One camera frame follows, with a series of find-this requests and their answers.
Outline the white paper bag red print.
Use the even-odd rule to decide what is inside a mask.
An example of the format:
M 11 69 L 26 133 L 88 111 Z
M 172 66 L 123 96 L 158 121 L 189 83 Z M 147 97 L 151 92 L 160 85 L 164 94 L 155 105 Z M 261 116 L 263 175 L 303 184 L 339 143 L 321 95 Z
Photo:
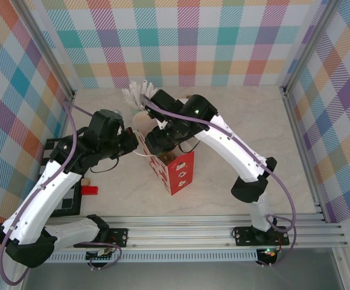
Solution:
M 133 117 L 133 125 L 136 128 L 135 134 L 138 137 L 141 146 L 140 155 L 148 158 L 148 164 L 153 169 L 156 176 L 161 180 L 167 191 L 174 195 L 181 189 L 190 185 L 194 176 L 194 157 L 195 153 L 189 144 L 182 144 L 182 149 L 178 147 L 173 151 L 176 159 L 171 163 L 163 163 L 158 155 L 152 155 L 147 145 L 145 137 L 158 126 L 147 113 L 138 112 Z

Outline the black and grey chessboard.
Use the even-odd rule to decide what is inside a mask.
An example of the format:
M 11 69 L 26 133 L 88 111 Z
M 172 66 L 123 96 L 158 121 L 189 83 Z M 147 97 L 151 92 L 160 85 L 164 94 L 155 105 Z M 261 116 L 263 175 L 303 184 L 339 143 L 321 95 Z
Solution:
M 46 164 L 49 161 L 49 156 L 58 143 L 58 138 L 47 139 L 41 160 L 39 177 L 45 170 Z M 76 182 L 62 197 L 60 202 L 51 214 L 52 218 L 64 216 L 76 216 L 80 214 L 81 209 L 81 181 Z

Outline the small circuit board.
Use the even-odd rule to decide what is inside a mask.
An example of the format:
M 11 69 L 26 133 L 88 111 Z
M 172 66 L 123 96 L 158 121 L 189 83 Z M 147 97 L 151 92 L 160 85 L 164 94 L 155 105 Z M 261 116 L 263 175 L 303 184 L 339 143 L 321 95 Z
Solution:
M 258 258 L 262 257 L 275 257 L 278 254 L 278 250 L 276 248 L 265 248 L 257 251 Z
M 96 251 L 87 251 L 85 255 L 86 260 L 111 260 L 114 251 L 112 250 L 96 250 Z

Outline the aluminium side rail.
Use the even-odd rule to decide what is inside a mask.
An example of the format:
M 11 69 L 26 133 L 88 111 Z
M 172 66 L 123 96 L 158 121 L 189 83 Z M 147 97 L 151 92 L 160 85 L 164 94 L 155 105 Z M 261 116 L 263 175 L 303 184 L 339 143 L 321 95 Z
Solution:
M 325 222 L 329 222 L 329 216 L 328 216 L 327 210 L 323 206 L 323 199 L 319 191 L 319 186 L 317 184 L 317 180 L 316 180 L 313 168 L 311 167 L 310 157 L 307 152 L 305 141 L 299 129 L 298 119 L 294 113 L 293 106 L 291 104 L 290 98 L 288 97 L 287 93 L 284 91 L 283 88 L 280 88 L 279 90 L 281 93 L 283 104 L 285 106 L 288 120 L 290 122 L 290 127 L 293 132 L 294 140 L 296 142 L 296 147 L 299 152 L 301 163 L 304 168 L 304 173 L 307 179 L 307 183 L 308 183 L 311 195 L 313 197 L 313 201 L 316 207 L 319 207 L 321 209 L 320 212 L 323 215 L 323 220 Z
M 71 115 L 71 111 L 72 111 L 71 106 L 74 103 L 74 98 L 75 98 L 75 93 L 73 92 L 71 96 L 66 97 L 64 99 L 64 102 L 62 104 L 62 111 L 59 119 L 59 126 L 55 132 L 55 136 L 57 138 L 64 137 L 66 130 L 69 127 L 69 116 Z

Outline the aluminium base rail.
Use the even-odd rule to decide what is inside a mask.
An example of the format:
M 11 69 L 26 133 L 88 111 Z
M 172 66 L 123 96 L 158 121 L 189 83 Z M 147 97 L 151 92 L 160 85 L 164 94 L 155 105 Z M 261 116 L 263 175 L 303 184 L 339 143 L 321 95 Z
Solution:
M 127 228 L 127 248 L 213 249 L 235 246 L 231 231 L 250 225 L 248 215 L 218 216 L 105 216 L 112 228 Z M 339 224 L 327 223 L 323 214 L 299 214 L 296 218 L 297 248 L 346 247 L 347 238 Z

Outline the aluminium corner post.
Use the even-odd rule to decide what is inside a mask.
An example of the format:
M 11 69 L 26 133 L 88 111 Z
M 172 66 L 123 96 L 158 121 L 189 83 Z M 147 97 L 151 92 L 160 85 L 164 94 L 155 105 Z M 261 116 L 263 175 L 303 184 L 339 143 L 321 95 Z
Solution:
M 317 48 L 339 4 L 339 0 L 313 1 L 304 17 L 303 25 L 299 29 L 297 35 L 299 42 L 294 45 L 293 52 L 288 58 L 289 66 L 280 85 L 284 92 L 291 90 L 298 81 L 304 66 Z
M 16 12 L 18 13 L 18 15 L 20 16 L 20 18 L 22 19 L 22 21 L 24 22 L 26 28 L 28 29 L 29 33 L 31 34 L 31 37 L 34 40 L 34 43 L 38 47 L 41 55 L 45 58 L 46 62 L 48 63 L 51 71 L 55 75 L 55 78 L 57 79 L 64 93 L 66 94 L 68 100 L 72 102 L 75 97 L 74 89 L 68 82 L 65 73 L 63 72 L 59 62 L 57 61 L 51 47 L 46 41 L 42 30 L 39 28 L 35 18 L 28 9 L 25 0 L 10 0 L 10 2 L 13 5 Z

